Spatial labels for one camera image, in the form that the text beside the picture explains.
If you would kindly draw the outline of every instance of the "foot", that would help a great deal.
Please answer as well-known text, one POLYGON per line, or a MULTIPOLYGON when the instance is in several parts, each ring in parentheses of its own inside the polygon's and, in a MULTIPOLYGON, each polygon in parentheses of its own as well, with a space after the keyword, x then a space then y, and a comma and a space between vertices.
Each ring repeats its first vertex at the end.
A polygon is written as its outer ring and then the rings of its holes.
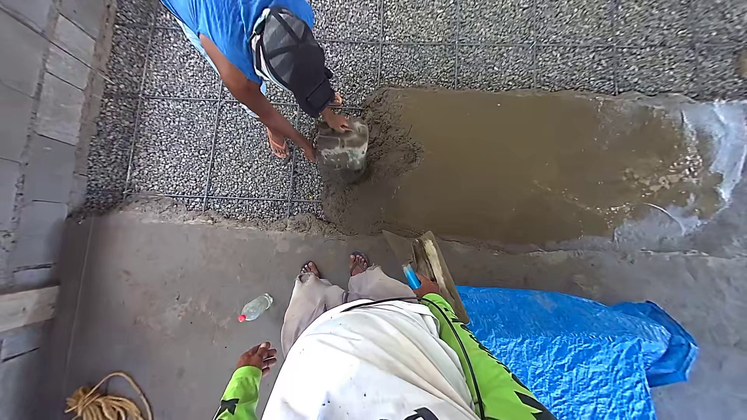
POLYGON ((267 139, 270 141, 270 150, 273 154, 281 159, 288 157, 288 145, 285 144, 285 138, 277 133, 267 129, 267 139))
POLYGON ((342 96, 340 96, 340 93, 335 92, 335 98, 332 100, 332 103, 330 105, 332 106, 342 105, 342 96))
POLYGON ((350 254, 350 276, 360 274, 368 268, 368 260, 363 254, 350 254))
POLYGON ((317 265, 314 264, 313 261, 309 261, 305 263, 303 267, 301 267, 301 274, 304 274, 304 273, 314 273, 316 277, 321 278, 321 275, 319 274, 319 269, 317 268, 317 265))

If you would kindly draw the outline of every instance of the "plastic bottle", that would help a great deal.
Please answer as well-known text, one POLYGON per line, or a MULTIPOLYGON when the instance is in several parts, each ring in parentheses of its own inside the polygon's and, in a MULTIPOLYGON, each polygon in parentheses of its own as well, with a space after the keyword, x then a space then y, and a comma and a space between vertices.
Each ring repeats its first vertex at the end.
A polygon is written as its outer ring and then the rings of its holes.
POLYGON ((241 310, 241 315, 238 316, 238 321, 254 321, 272 304, 272 296, 267 293, 260 294, 255 297, 254 300, 244 305, 244 308, 241 310))

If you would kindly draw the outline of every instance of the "hand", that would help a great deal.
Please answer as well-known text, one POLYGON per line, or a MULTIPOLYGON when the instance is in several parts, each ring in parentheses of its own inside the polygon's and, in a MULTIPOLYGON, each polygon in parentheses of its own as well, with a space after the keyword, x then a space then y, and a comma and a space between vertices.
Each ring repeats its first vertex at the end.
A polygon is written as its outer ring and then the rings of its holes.
POLYGON ((308 147, 304 147, 303 148, 303 155, 310 162, 316 162, 317 161, 317 150, 312 145, 309 145, 308 147))
POLYGON ((418 279, 421 281, 421 286, 414 290, 415 296, 417 297, 423 297, 426 294, 429 293, 435 293, 435 294, 441 294, 441 290, 438 287, 438 283, 432 281, 428 277, 425 277, 423 274, 415 273, 418 275, 418 279))
POLYGON ((337 115, 330 111, 324 114, 324 120, 336 132, 344 133, 353 130, 350 128, 350 123, 344 115, 337 115))
POLYGON ((270 373, 270 369, 277 363, 275 355, 278 350, 270 348, 270 342, 264 342, 256 345, 242 354, 236 362, 236 369, 244 366, 254 366, 262 371, 262 377, 270 373))

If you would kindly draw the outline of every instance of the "rebar grid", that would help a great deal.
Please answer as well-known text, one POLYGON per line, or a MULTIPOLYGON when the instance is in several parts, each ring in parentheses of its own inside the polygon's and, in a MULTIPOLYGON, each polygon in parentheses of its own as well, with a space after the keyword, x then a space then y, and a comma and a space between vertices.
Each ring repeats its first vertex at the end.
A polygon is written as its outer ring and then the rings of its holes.
MULTIPOLYGON (((462 47, 477 47, 477 48, 495 48, 495 47, 505 47, 505 48, 511 48, 511 47, 521 47, 529 49, 530 52, 530 63, 529 63, 529 71, 531 73, 530 81, 529 81, 529 87, 542 87, 539 82, 539 76, 540 76, 540 65, 539 65, 539 58, 538 58, 538 49, 540 48, 547 48, 547 47, 555 47, 555 48, 575 48, 575 49, 598 49, 598 48, 609 48, 611 49, 612 53, 612 83, 613 83, 613 93, 619 94, 620 93, 620 84, 619 84, 619 73, 621 71, 621 55, 623 49, 650 49, 650 48, 688 48, 690 51, 693 51, 696 54, 702 53, 704 51, 709 51, 709 49, 724 49, 724 48, 735 48, 738 46, 744 47, 744 45, 741 45, 737 42, 722 42, 722 43, 704 43, 700 42, 699 39, 699 32, 698 32, 698 18, 696 16, 696 4, 698 0, 690 0, 687 7, 688 7, 688 15, 687 15, 687 27, 689 29, 689 36, 683 41, 680 42, 679 39, 676 39, 674 42, 671 40, 662 40, 657 43, 638 43, 635 45, 631 45, 629 40, 621 40, 620 36, 618 35, 618 29, 619 29, 619 21, 620 21, 620 13, 621 13, 621 2, 623 0, 610 0, 609 3, 609 10, 608 10, 608 20, 611 26, 611 38, 608 40, 608 42, 601 42, 601 43, 547 43, 547 42, 541 42, 539 40, 538 32, 541 28, 542 24, 539 21, 540 15, 539 15, 539 6, 538 2, 540 0, 531 0, 530 4, 530 39, 526 42, 496 42, 496 43, 474 43, 474 42, 468 42, 467 40, 461 40, 462 34, 460 32, 460 28, 462 27, 462 2, 463 0, 456 0, 455 1, 455 9, 456 9, 456 15, 455 15, 455 23, 456 23, 456 30, 454 39, 450 42, 388 42, 384 41, 385 39, 385 7, 387 7, 387 4, 385 3, 385 0, 379 0, 378 4, 378 14, 379 14, 379 27, 378 27, 378 40, 348 40, 348 39, 318 39, 320 43, 346 43, 346 44, 353 44, 353 45, 369 45, 369 46, 377 46, 378 52, 377 52, 377 62, 376 62, 376 86, 379 87, 382 85, 382 67, 384 65, 384 48, 388 46, 448 46, 453 48, 453 76, 450 77, 451 81, 449 83, 450 86, 445 87, 452 87, 454 89, 459 89, 464 86, 460 86, 459 80, 460 80, 460 73, 464 71, 462 64, 462 60, 460 60, 460 54, 462 53, 460 49, 462 47)), ((236 103, 236 99, 232 97, 226 97, 226 95, 223 92, 223 84, 218 81, 218 95, 217 98, 206 98, 206 97, 194 97, 194 96, 158 96, 158 95, 149 95, 143 93, 144 86, 146 83, 146 77, 148 76, 149 71, 149 60, 152 59, 152 49, 154 48, 154 37, 156 34, 156 31, 181 31, 181 29, 178 26, 168 26, 168 25, 157 25, 156 22, 158 21, 158 7, 160 5, 156 2, 153 4, 154 10, 152 15, 148 19, 148 23, 146 24, 140 24, 140 23, 132 23, 132 22, 123 22, 119 17, 115 19, 115 25, 120 27, 130 27, 130 28, 142 28, 147 29, 148 33, 148 40, 147 40, 147 47, 145 51, 145 58, 144 58, 144 64, 143 64, 143 70, 142 73, 139 75, 139 81, 136 83, 137 85, 137 92, 131 92, 131 93, 117 93, 117 94, 108 94, 105 95, 106 97, 110 98, 132 98, 137 99, 137 107, 135 110, 135 116, 134 116, 134 130, 131 133, 131 145, 130 150, 128 154, 128 161, 127 161, 127 171, 126 171, 126 180, 125 180, 125 186, 123 188, 123 191, 120 191, 123 197, 127 196, 148 196, 148 197, 173 197, 173 198, 180 198, 180 199, 188 199, 188 200, 199 200, 200 204, 202 205, 202 210, 205 211, 208 209, 208 204, 210 200, 237 200, 237 201, 268 201, 268 202, 285 202, 286 209, 285 214, 287 216, 290 216, 293 212, 293 205, 296 203, 313 203, 318 205, 320 203, 320 200, 297 200, 294 199, 295 195, 295 188, 297 187, 296 183, 296 174, 295 171, 297 170, 297 159, 296 156, 298 150, 294 145, 289 146, 289 153, 290 153, 290 161, 288 165, 288 178, 287 186, 288 189, 286 191, 286 197, 285 198, 275 198, 275 197, 230 197, 225 195, 219 195, 219 194, 212 194, 212 188, 213 188, 213 179, 214 179, 214 171, 215 168, 215 160, 216 160, 216 151, 217 151, 217 141, 218 141, 218 129, 220 125, 220 115, 222 112, 224 112, 224 109, 226 108, 224 105, 227 103, 236 103), (210 150, 209 150, 209 158, 208 158, 208 164, 207 164, 207 173, 205 174, 205 185, 202 189, 202 194, 196 194, 196 195, 189 195, 189 194, 172 194, 169 191, 165 191, 163 193, 146 193, 146 192, 140 192, 135 191, 133 189, 133 164, 136 164, 134 162, 134 157, 136 155, 136 150, 139 146, 139 140, 140 140, 140 130, 141 130, 141 123, 142 123, 142 117, 141 114, 143 113, 144 104, 146 101, 149 100, 164 100, 164 101, 193 101, 193 102, 214 102, 215 106, 215 115, 213 117, 213 125, 212 125, 212 133, 210 137, 210 150)), ((698 68, 699 60, 695 60, 695 69, 693 70, 692 74, 692 80, 697 81, 698 79, 698 71, 700 70, 698 68)), ((698 93, 701 93, 703 89, 701 88, 698 90, 698 93)), ((288 107, 295 107, 296 116, 294 118, 294 125, 297 129, 301 130, 300 127, 300 107, 295 102, 272 102, 274 105, 281 105, 281 106, 288 106, 288 107)), ((345 107, 336 107, 336 108, 343 108, 351 111, 361 111, 362 108, 359 106, 345 106, 345 107)))

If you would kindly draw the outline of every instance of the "green sleeve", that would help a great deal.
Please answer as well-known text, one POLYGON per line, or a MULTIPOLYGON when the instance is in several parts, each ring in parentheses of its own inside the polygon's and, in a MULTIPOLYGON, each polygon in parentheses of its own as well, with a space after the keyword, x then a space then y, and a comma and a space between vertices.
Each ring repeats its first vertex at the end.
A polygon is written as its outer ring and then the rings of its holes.
POLYGON ((262 371, 243 366, 234 371, 213 420, 256 420, 262 371))
POLYGON ((534 398, 534 394, 521 383, 516 375, 511 373, 500 360, 490 353, 490 350, 477 341, 467 326, 457 319, 453 309, 443 297, 434 293, 426 294, 424 297, 433 302, 426 303, 426 305, 438 319, 438 336, 459 355, 459 361, 462 364, 462 370, 465 372, 467 385, 474 402, 474 411, 477 415, 480 414, 477 393, 474 389, 467 359, 454 336, 454 330, 459 335, 472 364, 474 376, 480 389, 480 397, 483 400, 486 419, 555 419, 555 416, 534 398), (441 311, 434 306, 441 308, 448 319, 444 318, 441 311), (451 323, 454 327, 453 330, 448 323, 451 323))

